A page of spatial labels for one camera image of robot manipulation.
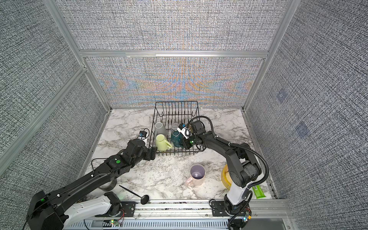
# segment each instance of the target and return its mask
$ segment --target teal glass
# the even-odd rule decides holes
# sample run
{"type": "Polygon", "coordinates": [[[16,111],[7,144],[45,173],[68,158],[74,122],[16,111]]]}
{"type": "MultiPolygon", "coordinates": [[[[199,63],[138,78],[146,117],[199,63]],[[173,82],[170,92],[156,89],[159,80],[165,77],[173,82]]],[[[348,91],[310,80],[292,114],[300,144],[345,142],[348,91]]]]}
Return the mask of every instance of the teal glass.
{"type": "Polygon", "coordinates": [[[183,147],[181,144],[181,140],[183,139],[183,134],[181,134],[179,131],[174,130],[171,133],[171,142],[175,147],[183,147]]]}

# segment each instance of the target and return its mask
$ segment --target mug handle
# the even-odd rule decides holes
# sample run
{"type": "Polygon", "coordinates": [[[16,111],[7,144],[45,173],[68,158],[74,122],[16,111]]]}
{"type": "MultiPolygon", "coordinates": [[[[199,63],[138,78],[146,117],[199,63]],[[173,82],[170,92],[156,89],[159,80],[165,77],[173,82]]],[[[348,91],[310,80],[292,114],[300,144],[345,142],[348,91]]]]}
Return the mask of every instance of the mug handle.
{"type": "Polygon", "coordinates": [[[173,145],[170,142],[168,142],[166,139],[164,140],[164,142],[169,146],[168,149],[173,148],[173,145]]]}
{"type": "Polygon", "coordinates": [[[192,186],[193,185],[193,177],[189,177],[187,181],[184,183],[185,186],[192,186]]]}

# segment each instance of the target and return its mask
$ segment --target black ladle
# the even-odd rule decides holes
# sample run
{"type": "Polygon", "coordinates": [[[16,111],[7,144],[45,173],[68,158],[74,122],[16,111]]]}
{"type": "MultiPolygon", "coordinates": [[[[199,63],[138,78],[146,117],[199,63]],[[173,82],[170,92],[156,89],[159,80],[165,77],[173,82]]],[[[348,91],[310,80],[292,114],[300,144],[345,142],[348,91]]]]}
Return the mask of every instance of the black ladle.
{"type": "Polygon", "coordinates": [[[127,190],[128,192],[130,192],[131,194],[133,195],[136,195],[137,197],[140,197],[141,198],[141,204],[145,205],[148,201],[149,201],[149,196],[148,195],[144,195],[144,196],[140,196],[138,194],[136,194],[135,192],[133,191],[130,191],[129,189],[127,188],[124,188],[123,186],[119,185],[120,187],[122,187],[123,189],[127,190]]]}

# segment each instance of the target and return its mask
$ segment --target pink mug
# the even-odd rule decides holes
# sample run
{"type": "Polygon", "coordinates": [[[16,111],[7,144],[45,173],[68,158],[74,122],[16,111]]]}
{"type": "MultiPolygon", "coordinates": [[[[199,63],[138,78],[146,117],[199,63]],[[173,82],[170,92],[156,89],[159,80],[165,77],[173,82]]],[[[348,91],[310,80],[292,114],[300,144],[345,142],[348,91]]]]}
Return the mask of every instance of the pink mug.
{"type": "Polygon", "coordinates": [[[203,183],[206,175],[205,168],[200,164],[195,164],[190,168],[190,177],[184,183],[185,186],[198,186],[203,183]]]}

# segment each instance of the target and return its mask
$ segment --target wall panel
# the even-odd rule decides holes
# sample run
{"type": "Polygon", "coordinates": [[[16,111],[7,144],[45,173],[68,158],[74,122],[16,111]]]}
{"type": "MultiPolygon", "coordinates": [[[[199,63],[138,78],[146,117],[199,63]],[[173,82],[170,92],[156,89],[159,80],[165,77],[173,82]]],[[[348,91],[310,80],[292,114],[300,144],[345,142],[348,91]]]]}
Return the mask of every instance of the wall panel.
{"type": "Polygon", "coordinates": [[[0,2],[0,155],[79,64],[43,1],[0,2]]]}
{"type": "Polygon", "coordinates": [[[89,57],[112,107],[198,100],[205,107],[241,107],[261,58],[89,57]]]}
{"type": "Polygon", "coordinates": [[[302,0],[247,111],[300,229],[367,227],[367,12],[302,0]]]}
{"type": "Polygon", "coordinates": [[[19,229],[35,193],[77,178],[105,114],[83,75],[0,177],[1,229],[19,229]]]}
{"type": "Polygon", "coordinates": [[[81,49],[268,50],[279,1],[56,1],[81,49]]]}

